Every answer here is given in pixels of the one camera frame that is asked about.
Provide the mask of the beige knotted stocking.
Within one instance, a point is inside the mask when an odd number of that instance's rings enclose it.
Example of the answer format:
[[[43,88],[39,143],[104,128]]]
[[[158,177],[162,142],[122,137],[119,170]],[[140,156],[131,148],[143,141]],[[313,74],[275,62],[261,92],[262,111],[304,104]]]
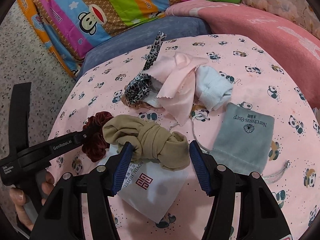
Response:
[[[133,146],[132,161],[157,160],[166,170],[189,166],[189,144],[185,135],[169,132],[156,122],[131,115],[118,115],[103,126],[107,143],[121,150],[126,142]]]

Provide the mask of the dark red velvet scrunchie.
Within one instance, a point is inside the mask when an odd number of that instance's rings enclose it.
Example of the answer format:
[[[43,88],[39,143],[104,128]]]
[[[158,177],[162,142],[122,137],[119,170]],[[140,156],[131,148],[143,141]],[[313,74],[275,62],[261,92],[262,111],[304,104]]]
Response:
[[[98,112],[87,119],[82,131],[86,135],[84,144],[82,145],[82,152],[87,157],[96,163],[100,161],[106,154],[106,150],[110,148],[103,136],[103,126],[113,118],[112,114],[107,111]]]

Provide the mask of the white hotel paper bag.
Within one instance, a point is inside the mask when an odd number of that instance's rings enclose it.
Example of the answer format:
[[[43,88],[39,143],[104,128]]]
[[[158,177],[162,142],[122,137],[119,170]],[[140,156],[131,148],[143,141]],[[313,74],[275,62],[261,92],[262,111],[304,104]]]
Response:
[[[189,168],[171,171],[161,168],[158,161],[131,163],[121,190],[110,200],[116,223],[129,217],[125,206],[138,215],[166,228],[176,222],[179,193],[189,175]]]

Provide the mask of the grey velvet pouch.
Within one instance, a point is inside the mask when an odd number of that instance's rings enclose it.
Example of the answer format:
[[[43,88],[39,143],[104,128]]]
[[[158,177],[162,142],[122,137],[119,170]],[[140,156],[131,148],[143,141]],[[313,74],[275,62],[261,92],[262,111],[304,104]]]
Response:
[[[263,173],[272,146],[274,118],[228,103],[220,130],[210,150],[198,143],[203,153],[233,172]]]

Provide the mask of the leopard print hair band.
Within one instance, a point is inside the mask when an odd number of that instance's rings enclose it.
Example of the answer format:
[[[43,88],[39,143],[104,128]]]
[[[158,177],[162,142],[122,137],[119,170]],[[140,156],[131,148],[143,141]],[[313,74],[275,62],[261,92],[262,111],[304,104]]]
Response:
[[[143,103],[143,99],[149,95],[152,87],[152,81],[151,76],[147,74],[146,71],[150,69],[150,67],[157,60],[159,51],[166,36],[167,35],[162,31],[158,32],[146,57],[146,62],[142,71],[140,71],[139,74],[133,80],[131,80],[124,89],[124,94],[121,96],[121,101],[124,105],[137,108],[141,103]]]

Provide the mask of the white folded sock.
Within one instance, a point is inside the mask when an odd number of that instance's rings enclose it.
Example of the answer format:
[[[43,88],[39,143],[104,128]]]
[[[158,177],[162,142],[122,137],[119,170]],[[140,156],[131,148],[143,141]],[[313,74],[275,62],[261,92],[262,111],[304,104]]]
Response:
[[[216,111],[232,97],[233,85],[211,66],[196,70],[195,95],[208,111]]]

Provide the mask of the pink cleaning cloth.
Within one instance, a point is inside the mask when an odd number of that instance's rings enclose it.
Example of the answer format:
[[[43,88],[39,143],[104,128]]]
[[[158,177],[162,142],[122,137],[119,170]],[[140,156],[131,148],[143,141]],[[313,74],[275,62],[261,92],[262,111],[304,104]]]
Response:
[[[176,52],[173,56],[161,56],[145,71],[162,84],[156,99],[181,126],[187,122],[193,107],[195,72],[207,63],[206,58]]]

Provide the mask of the pink panda print sheet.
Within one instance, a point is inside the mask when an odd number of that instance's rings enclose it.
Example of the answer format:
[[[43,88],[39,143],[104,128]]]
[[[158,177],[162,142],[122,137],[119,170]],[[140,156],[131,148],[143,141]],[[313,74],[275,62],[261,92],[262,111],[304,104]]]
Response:
[[[143,68],[149,47],[97,64],[77,82],[50,138],[80,131],[100,111],[127,114],[180,132],[212,151],[217,163],[241,172],[255,157],[293,239],[315,224],[319,213],[319,124],[287,72],[255,42],[240,35],[202,35],[165,42],[160,57],[178,53],[207,60],[234,77],[230,103],[207,111],[195,99],[180,126],[162,108],[132,109],[120,101],[124,87]],[[201,190],[192,166],[168,171],[159,164],[132,164],[124,189],[111,198],[121,239],[200,239],[213,200]]]

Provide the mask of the blue grey mattress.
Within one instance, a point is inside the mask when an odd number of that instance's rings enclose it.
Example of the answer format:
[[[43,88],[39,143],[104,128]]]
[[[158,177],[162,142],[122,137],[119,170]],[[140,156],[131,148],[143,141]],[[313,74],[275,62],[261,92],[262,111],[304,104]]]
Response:
[[[167,39],[212,34],[206,21],[196,17],[165,16],[129,29],[90,50],[77,80],[95,66],[129,51],[153,44],[161,31]]]

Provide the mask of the pink towel blanket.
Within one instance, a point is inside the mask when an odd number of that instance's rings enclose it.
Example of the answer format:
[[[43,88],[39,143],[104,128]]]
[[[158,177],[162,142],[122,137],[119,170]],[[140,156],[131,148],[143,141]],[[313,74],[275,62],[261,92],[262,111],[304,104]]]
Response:
[[[216,34],[246,36],[267,51],[302,90],[311,107],[319,107],[319,39],[302,27],[242,4],[191,0],[168,7],[167,16],[191,16]]]

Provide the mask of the colourful monkey print quilt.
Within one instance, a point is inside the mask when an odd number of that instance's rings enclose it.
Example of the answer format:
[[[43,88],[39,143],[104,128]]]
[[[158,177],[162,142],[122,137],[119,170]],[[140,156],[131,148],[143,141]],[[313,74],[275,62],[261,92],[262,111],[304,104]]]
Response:
[[[17,0],[47,49],[72,78],[86,54],[137,25],[162,18],[189,0]]]

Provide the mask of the grey floral pillow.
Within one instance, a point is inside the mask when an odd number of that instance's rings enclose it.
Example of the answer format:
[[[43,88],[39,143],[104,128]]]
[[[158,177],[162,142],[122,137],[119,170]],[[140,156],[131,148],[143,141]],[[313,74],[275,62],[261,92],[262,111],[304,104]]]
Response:
[[[250,7],[285,18],[319,38],[319,19],[307,0],[242,0]]]

